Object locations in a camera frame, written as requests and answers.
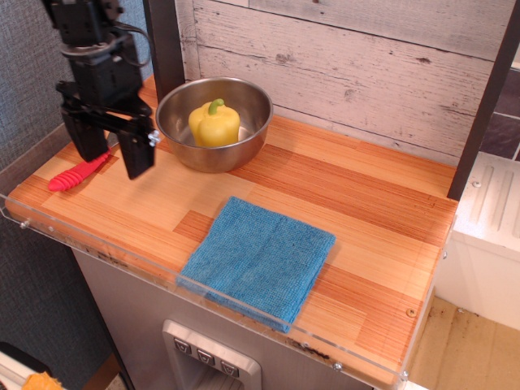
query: bolt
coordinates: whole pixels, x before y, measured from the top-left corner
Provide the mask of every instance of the bolt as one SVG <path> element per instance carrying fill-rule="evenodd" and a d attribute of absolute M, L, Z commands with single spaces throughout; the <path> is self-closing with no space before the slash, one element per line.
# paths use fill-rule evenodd
<path fill-rule="evenodd" d="M 149 139 L 149 145 L 153 148 L 154 146 L 156 146 L 160 141 L 161 141 L 161 138 L 159 137 L 159 131 L 158 130 L 153 130 L 149 135 L 148 135 L 148 139 Z"/>

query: stainless steel bowl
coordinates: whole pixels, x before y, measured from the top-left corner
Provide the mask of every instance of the stainless steel bowl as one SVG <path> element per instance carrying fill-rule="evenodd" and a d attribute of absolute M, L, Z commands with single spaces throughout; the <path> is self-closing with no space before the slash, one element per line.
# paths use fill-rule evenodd
<path fill-rule="evenodd" d="M 189 114 L 206 102 L 222 98 L 240 116 L 236 144 L 216 148 L 196 146 Z M 159 103 L 156 121 L 177 158 L 202 172 L 227 172 L 248 163 L 263 147 L 273 104 L 267 93 L 248 81 L 228 77 L 200 79 L 181 85 Z"/>

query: blue cloth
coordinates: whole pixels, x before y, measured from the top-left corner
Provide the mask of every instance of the blue cloth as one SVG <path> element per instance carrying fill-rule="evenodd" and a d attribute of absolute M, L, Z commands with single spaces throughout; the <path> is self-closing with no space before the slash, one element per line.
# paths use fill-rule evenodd
<path fill-rule="evenodd" d="M 218 303 L 288 332 L 335 241 L 331 233 L 231 197 L 180 274 L 283 320 L 205 291 Z"/>

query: wooden countertop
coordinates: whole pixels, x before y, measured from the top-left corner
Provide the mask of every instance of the wooden countertop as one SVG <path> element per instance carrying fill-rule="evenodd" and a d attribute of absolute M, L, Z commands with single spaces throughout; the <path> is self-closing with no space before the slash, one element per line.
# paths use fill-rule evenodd
<path fill-rule="evenodd" d="M 141 96 L 157 106 L 153 79 Z M 115 147 L 78 187 L 47 190 L 53 176 L 79 162 L 70 144 L 10 194 L 7 208 L 156 283 L 174 283 L 230 196 L 310 223 L 337 241 L 295 325 L 326 342 L 297 329 L 263 332 L 314 358 L 343 362 L 347 372 L 382 387 L 392 382 L 385 369 L 341 349 L 391 371 L 404 369 L 414 314 L 423 307 L 457 207 L 446 198 L 453 167 L 280 117 L 260 154 L 225 174 L 184 167 L 164 141 L 156 166 L 134 181 Z"/>

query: cable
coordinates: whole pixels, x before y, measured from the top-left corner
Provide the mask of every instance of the cable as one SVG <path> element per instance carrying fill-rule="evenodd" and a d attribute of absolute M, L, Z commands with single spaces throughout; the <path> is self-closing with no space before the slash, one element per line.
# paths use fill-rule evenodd
<path fill-rule="evenodd" d="M 141 34 L 145 39 L 146 41 L 148 42 L 148 58 L 142 62 L 142 63 L 139 63 L 139 62 L 135 62 L 133 60 L 131 60 L 130 58 L 128 58 L 126 55 L 121 55 L 121 57 L 127 62 L 129 63 L 130 65 L 133 65 L 134 67 L 145 67 L 146 65 L 148 65 L 150 63 L 150 60 L 151 60 L 151 50 L 150 50 L 150 47 L 151 47 L 151 43 L 150 43 L 150 38 L 148 37 L 148 34 L 141 30 L 140 28 L 138 27 L 135 27 L 135 26 L 131 26 L 130 24 L 126 24 L 126 23 L 121 23 L 121 22 L 115 22 L 114 23 L 114 27 L 120 29 L 120 30 L 123 30 L 123 31 L 127 31 L 127 32 L 130 32 L 130 33 L 138 33 L 138 34 Z"/>

